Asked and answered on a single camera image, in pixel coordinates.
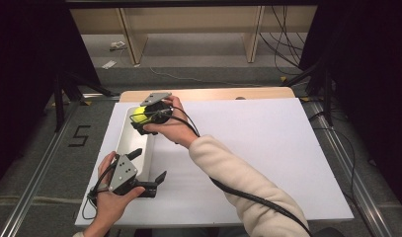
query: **hand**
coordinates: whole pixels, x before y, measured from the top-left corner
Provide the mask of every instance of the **hand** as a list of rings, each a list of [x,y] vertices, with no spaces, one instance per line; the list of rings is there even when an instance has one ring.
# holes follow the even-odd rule
[[[164,100],[164,103],[174,108],[179,108],[180,110],[183,110],[182,103],[180,102],[180,99],[178,97],[169,96]],[[188,121],[188,118],[179,109],[173,110],[173,117],[177,117],[179,119]],[[167,120],[162,124],[149,123],[145,125],[143,128],[144,130],[150,132],[153,131],[160,132],[169,140],[181,144],[186,148],[189,148],[192,142],[198,138],[194,134],[194,132],[190,128],[188,128],[184,123],[175,120],[173,118],[170,118],[169,120]]]
[[[115,151],[103,159],[99,165],[99,177],[111,165]],[[112,172],[106,175],[101,184],[108,184],[112,177]],[[109,229],[117,222],[126,206],[145,191],[144,187],[136,187],[124,196],[118,196],[110,191],[100,192],[97,196],[97,214],[92,224],[84,231],[84,236],[104,236]]]

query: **sweater sleeve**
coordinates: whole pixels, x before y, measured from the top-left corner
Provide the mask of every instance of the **sweater sleeve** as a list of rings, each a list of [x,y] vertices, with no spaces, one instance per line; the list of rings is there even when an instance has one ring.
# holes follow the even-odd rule
[[[202,136],[189,147],[193,161],[211,178],[235,190],[270,200],[285,208],[306,226],[298,204],[259,171],[212,136]],[[225,194],[250,236],[308,236],[295,221],[253,201]]]

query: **right hand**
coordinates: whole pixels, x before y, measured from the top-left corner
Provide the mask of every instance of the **right hand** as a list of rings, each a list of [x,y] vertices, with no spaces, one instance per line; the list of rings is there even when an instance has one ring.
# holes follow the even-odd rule
[[[179,108],[180,110],[183,109],[180,99],[175,96],[169,96],[168,98],[164,99],[164,103],[174,108]],[[179,119],[187,121],[188,118],[180,110],[174,109],[173,117],[177,117]],[[198,138],[194,134],[194,132],[190,128],[188,128],[184,123],[175,120],[173,118],[170,118],[169,120],[167,120],[162,124],[149,123],[146,124],[143,128],[146,131],[159,132],[163,134],[165,137],[167,137],[169,140],[181,144],[186,148],[189,148],[192,142]]]

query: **floor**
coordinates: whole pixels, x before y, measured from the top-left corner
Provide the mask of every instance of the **floor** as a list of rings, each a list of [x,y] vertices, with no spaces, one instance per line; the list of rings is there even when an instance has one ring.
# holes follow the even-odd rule
[[[302,47],[306,39],[306,34],[288,36],[297,47]],[[263,37],[289,60],[295,60],[296,56],[269,34]],[[83,36],[83,40],[102,84],[115,91],[277,86],[283,77],[290,78],[290,74],[300,71],[275,57],[262,39],[255,62],[247,63],[238,34],[152,35],[138,65],[130,63],[125,49],[109,51],[112,42],[124,41],[122,36]],[[110,60],[116,64],[103,69]],[[305,95],[305,86],[306,81],[292,87],[297,97]],[[82,91],[95,93],[86,87]],[[76,104],[68,103],[65,98],[67,126],[61,133],[53,132],[55,111],[52,101],[48,102],[36,132],[25,145],[23,157],[13,163],[0,183],[0,233],[3,227],[8,227],[6,223],[12,223],[9,227],[13,228],[12,234],[5,236],[72,236],[80,230],[74,226],[75,217],[80,214],[78,209],[117,99],[98,97],[86,99],[87,104]],[[312,221],[311,230],[333,226],[345,236],[402,237],[402,206],[370,162],[370,155],[347,115],[342,113],[341,105],[336,100],[332,104],[335,131],[327,129],[322,117],[314,117],[322,109],[318,98],[303,101],[302,105],[339,186],[353,198],[349,202],[356,217],[330,223]],[[81,142],[77,140],[78,127],[90,137],[83,146],[74,146]],[[114,229],[111,236],[132,236],[132,233],[129,229]]]

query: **yellow ball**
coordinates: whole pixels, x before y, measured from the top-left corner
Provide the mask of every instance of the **yellow ball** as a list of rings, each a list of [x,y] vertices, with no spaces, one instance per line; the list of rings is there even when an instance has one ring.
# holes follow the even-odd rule
[[[133,111],[132,120],[135,122],[147,121],[148,117],[145,115],[145,107],[138,107]]]

